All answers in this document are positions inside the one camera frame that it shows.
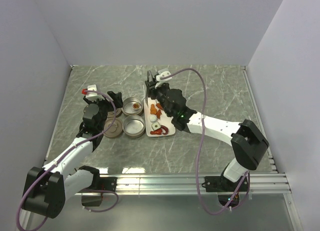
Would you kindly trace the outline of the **metal tongs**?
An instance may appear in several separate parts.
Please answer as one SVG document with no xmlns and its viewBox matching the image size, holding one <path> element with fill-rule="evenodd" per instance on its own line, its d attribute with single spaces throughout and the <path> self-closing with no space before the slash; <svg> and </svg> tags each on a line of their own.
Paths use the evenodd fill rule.
<svg viewBox="0 0 320 231">
<path fill-rule="evenodd" d="M 144 101 L 145 101 L 146 105 L 149 106 L 149 103 L 148 103 L 149 91 L 150 91 L 150 86 L 153 84 L 153 75 L 152 75 L 151 70 L 147 71 L 146 80 L 144 81 L 144 84 L 146 87 Z"/>
</svg>

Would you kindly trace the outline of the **orange triangular food piece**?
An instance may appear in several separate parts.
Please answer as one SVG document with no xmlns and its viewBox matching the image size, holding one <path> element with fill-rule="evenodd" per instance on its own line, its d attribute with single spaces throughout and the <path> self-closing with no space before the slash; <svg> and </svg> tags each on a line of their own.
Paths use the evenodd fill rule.
<svg viewBox="0 0 320 231">
<path fill-rule="evenodd" d="M 161 115 L 162 115 L 162 110 L 158 109 L 156 112 L 157 119 L 160 119 Z"/>
</svg>

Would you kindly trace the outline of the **red curved sausage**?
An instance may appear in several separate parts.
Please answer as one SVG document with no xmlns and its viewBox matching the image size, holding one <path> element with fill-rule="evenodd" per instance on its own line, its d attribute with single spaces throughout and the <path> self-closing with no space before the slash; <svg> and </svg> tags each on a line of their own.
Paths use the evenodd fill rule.
<svg viewBox="0 0 320 231">
<path fill-rule="evenodd" d="M 166 126 L 161 125 L 161 129 L 163 135 L 167 135 L 169 133 L 169 129 Z"/>
</svg>

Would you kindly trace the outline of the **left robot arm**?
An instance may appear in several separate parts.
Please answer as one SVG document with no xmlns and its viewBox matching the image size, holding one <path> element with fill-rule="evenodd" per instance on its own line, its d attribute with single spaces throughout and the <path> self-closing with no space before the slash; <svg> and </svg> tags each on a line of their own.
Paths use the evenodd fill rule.
<svg viewBox="0 0 320 231">
<path fill-rule="evenodd" d="M 87 105 L 76 138 L 53 161 L 28 171 L 20 209 L 54 219 L 70 197 L 83 190 L 96 192 L 100 188 L 100 171 L 80 163 L 100 145 L 108 130 L 105 127 L 108 112 L 123 107 L 122 93 L 108 91 L 102 98 L 83 99 Z"/>
</svg>

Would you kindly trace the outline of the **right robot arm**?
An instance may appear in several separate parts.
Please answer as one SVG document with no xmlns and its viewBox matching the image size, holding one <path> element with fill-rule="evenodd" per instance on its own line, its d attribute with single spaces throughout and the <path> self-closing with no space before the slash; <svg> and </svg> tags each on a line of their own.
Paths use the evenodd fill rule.
<svg viewBox="0 0 320 231">
<path fill-rule="evenodd" d="M 177 130 L 204 134 L 232 147 L 234 159 L 226 166 L 220 178 L 224 190 L 233 190 L 245 172 L 257 169 L 270 145 L 253 121 L 245 119 L 234 122 L 213 118 L 187 107 L 182 91 L 170 88 L 168 83 L 158 85 L 157 81 L 152 80 L 145 81 L 145 85 L 146 96 L 160 103 Z"/>
</svg>

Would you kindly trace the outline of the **white round food piece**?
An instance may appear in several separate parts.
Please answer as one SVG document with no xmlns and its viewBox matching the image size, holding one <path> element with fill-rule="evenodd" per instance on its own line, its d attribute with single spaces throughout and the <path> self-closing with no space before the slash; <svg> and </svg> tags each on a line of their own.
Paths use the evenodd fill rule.
<svg viewBox="0 0 320 231">
<path fill-rule="evenodd" d="M 156 122 L 157 121 L 157 119 L 158 119 L 158 117 L 155 115 L 155 114 L 152 114 L 152 115 L 150 115 L 149 116 L 149 120 L 150 120 L 150 122 Z"/>
</svg>

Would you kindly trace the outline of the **red sausage piece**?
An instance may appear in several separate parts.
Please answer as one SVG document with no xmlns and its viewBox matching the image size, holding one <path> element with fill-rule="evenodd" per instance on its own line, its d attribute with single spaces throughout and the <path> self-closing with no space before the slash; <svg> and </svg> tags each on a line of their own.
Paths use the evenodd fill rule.
<svg viewBox="0 0 320 231">
<path fill-rule="evenodd" d="M 162 134 L 162 129 L 150 131 L 150 135 L 161 135 L 161 134 Z"/>
</svg>

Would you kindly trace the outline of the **brown round food piece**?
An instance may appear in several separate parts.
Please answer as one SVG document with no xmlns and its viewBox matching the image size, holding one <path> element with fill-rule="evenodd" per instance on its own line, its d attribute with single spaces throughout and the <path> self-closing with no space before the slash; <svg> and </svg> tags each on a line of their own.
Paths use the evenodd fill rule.
<svg viewBox="0 0 320 231">
<path fill-rule="evenodd" d="M 139 110 L 140 109 L 140 104 L 139 103 L 134 103 L 133 105 L 132 105 L 132 108 L 134 109 L 134 110 Z"/>
</svg>

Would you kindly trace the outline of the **sushi roll piece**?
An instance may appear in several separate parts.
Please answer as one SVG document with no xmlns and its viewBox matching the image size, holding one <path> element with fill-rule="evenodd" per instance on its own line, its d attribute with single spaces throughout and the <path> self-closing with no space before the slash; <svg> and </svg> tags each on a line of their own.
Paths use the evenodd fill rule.
<svg viewBox="0 0 320 231">
<path fill-rule="evenodd" d="M 152 130 L 153 131 L 156 131 L 156 130 L 158 130 L 158 129 L 160 129 L 161 128 L 161 124 L 159 123 L 159 122 L 153 122 L 152 124 L 151 124 L 151 128 L 152 128 Z"/>
</svg>

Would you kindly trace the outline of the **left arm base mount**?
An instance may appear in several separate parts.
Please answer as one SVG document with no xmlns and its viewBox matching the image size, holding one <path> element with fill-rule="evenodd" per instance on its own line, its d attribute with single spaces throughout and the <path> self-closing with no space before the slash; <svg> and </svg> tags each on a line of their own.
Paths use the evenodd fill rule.
<svg viewBox="0 0 320 231">
<path fill-rule="evenodd" d="M 113 209 L 118 204 L 119 195 L 116 193 L 116 186 L 117 186 L 117 179 L 118 179 L 117 177 L 114 177 L 114 176 L 101 177 L 99 169 L 86 166 L 86 165 L 81 166 L 78 170 L 90 172 L 93 175 L 91 185 L 86 188 L 83 188 L 80 192 L 81 193 L 99 193 L 99 201 L 89 200 L 86 202 L 86 200 L 82 197 L 81 203 L 82 203 L 83 209 L 91 213 L 103 213 Z M 104 199 L 104 194 L 115 195 L 116 200 L 114 204 L 102 210 L 91 209 L 90 207 L 99 207 L 102 204 L 102 201 Z"/>
</svg>

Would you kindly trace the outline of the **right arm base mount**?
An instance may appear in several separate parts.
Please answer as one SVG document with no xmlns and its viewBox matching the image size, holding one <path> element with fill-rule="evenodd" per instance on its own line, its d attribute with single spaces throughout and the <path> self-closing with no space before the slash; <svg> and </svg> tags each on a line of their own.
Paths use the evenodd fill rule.
<svg viewBox="0 0 320 231">
<path fill-rule="evenodd" d="M 223 175 L 217 176 L 205 176 L 204 182 L 201 184 L 205 188 L 206 193 L 219 193 L 218 201 L 222 206 L 225 206 L 229 200 L 231 200 L 228 208 L 237 208 L 242 205 L 245 198 L 247 198 L 250 191 L 250 175 L 246 175 L 242 181 L 243 176 L 237 182 L 232 182 L 226 179 Z M 235 196 L 231 199 L 231 196 L 221 193 L 233 193 L 237 186 L 239 186 Z"/>
</svg>

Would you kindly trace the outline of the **orange fried food piece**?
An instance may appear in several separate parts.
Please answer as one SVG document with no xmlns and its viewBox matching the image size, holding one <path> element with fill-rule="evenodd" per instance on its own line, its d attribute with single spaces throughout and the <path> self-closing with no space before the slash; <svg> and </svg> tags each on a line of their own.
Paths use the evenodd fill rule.
<svg viewBox="0 0 320 231">
<path fill-rule="evenodd" d="M 160 109 L 160 110 L 163 110 L 162 106 L 160 103 L 157 103 L 156 106 Z"/>
</svg>

